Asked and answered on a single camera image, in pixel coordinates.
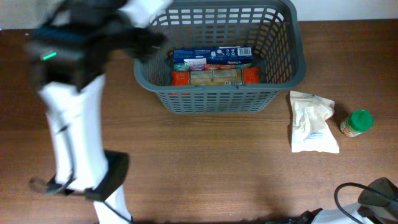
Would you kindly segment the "blue tea box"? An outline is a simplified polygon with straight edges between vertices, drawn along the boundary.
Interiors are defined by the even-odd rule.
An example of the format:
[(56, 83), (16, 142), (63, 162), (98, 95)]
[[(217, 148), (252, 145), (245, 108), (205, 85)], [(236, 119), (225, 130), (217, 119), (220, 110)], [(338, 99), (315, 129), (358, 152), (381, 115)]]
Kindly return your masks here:
[(224, 70), (250, 67), (251, 47), (218, 47), (174, 50), (175, 71)]

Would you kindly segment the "orange spaghetti package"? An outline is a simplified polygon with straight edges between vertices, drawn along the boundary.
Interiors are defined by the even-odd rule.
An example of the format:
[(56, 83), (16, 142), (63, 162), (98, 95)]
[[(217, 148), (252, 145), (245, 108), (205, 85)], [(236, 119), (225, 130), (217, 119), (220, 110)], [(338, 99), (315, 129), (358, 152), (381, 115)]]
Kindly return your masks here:
[(259, 68), (172, 72), (172, 86), (245, 85), (259, 83)]

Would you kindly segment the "grey plastic basket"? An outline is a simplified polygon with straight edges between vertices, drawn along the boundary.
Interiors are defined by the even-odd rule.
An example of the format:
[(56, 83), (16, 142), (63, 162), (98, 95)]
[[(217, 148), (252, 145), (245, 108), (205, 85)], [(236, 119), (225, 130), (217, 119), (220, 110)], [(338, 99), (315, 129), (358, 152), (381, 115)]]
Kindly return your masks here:
[[(150, 19), (149, 29), (167, 40), (148, 62), (135, 63), (134, 75), (176, 114), (255, 113), (305, 76), (297, 11), (289, 0), (175, 1)], [(205, 58), (178, 62), (174, 55), (181, 51)], [(258, 69), (258, 80), (209, 86), (173, 78), (175, 70), (198, 70), (221, 57), (227, 69)]]

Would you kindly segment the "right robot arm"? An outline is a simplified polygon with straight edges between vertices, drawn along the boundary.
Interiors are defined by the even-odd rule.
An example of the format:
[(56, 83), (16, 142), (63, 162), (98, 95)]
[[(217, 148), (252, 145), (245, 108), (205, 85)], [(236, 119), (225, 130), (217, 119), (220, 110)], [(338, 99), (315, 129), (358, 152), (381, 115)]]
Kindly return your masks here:
[[(341, 206), (339, 192), (345, 187), (362, 190), (358, 201)], [(293, 223), (349, 224), (349, 223), (397, 223), (397, 186), (381, 177), (368, 186), (347, 182), (337, 186), (334, 192), (335, 210), (306, 211)]]

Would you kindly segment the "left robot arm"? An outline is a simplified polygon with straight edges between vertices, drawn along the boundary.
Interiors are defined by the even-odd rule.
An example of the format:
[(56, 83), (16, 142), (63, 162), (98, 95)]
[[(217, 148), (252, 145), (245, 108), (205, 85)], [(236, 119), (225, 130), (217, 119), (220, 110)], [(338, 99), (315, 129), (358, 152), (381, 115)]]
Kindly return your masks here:
[(81, 196), (93, 202), (100, 223), (132, 223), (123, 183), (124, 152), (107, 151), (101, 135), (105, 66), (115, 50), (148, 61), (165, 36), (148, 29), (169, 1), (64, 0), (36, 28), (26, 50), (37, 94), (46, 105), (56, 173), (33, 177), (44, 195)]

